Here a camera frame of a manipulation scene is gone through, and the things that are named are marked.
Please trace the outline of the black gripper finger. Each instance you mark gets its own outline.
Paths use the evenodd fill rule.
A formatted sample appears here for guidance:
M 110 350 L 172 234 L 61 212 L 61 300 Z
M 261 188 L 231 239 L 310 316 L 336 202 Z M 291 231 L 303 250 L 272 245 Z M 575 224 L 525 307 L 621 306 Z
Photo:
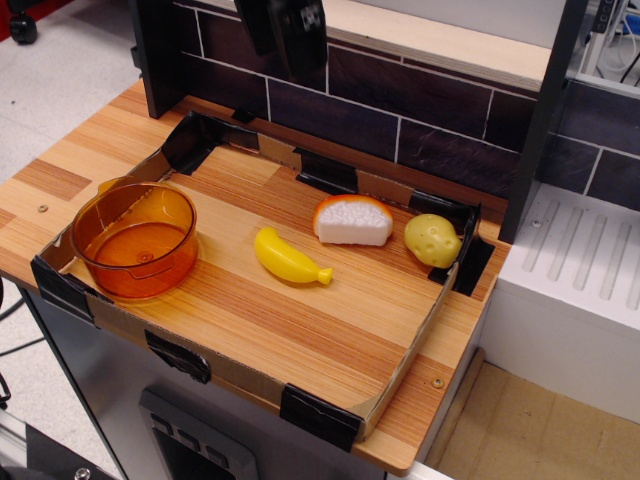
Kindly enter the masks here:
M 240 16 L 253 48 L 258 56 L 277 52 L 283 55 L 281 35 L 276 33 L 277 14 L 287 6 L 287 1 L 235 0 Z
M 301 80 L 326 66 L 327 32 L 323 2 L 270 1 L 276 45 L 291 79 Z

